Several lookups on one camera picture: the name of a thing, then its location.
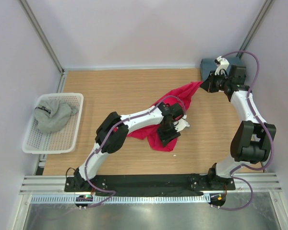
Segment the red t shirt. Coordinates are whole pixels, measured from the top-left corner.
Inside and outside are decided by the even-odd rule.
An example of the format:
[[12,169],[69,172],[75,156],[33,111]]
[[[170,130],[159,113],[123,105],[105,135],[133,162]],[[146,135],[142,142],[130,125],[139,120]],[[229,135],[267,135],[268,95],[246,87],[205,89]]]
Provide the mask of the red t shirt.
[[[193,82],[190,82],[189,84],[173,89],[169,91],[168,93],[166,93],[164,96],[162,96],[160,99],[158,99],[155,103],[158,103],[159,101],[163,100],[163,98],[166,96],[172,95],[172,96],[179,98],[181,102],[173,97],[167,98],[163,102],[169,105],[179,103],[180,105],[184,105],[185,110],[187,111],[190,107],[193,95],[199,89],[202,83],[203,83],[202,81],[193,81]],[[178,141],[178,138],[173,139],[165,147],[163,147],[161,140],[157,134],[158,128],[159,128],[159,125],[147,126],[147,127],[138,129],[134,132],[131,132],[130,134],[127,135],[127,137],[136,138],[140,140],[147,139],[149,146],[153,150],[156,150],[156,151],[164,151],[164,152],[173,151]]]

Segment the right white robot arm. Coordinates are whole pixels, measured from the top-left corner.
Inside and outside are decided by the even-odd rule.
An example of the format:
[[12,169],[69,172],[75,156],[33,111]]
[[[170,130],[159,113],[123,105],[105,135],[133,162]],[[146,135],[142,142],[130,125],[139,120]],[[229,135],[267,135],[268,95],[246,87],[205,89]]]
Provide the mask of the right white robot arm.
[[268,160],[271,153],[276,127],[261,117],[245,79],[246,68],[233,65],[229,72],[220,68],[211,71],[200,86],[209,93],[224,92],[241,120],[230,145],[230,155],[208,171],[206,182],[212,190],[231,184],[232,176],[242,167],[256,170],[254,165]]

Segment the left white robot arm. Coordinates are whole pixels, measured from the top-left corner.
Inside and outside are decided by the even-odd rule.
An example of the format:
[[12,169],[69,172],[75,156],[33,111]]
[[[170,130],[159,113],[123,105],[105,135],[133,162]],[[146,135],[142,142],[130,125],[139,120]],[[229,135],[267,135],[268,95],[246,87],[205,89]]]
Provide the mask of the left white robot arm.
[[93,148],[84,163],[66,179],[66,192],[86,192],[92,189],[92,179],[105,159],[123,146],[127,136],[142,128],[156,126],[156,136],[161,147],[180,136],[186,122],[185,107],[179,103],[170,105],[159,102],[152,107],[130,115],[110,113],[96,131]]

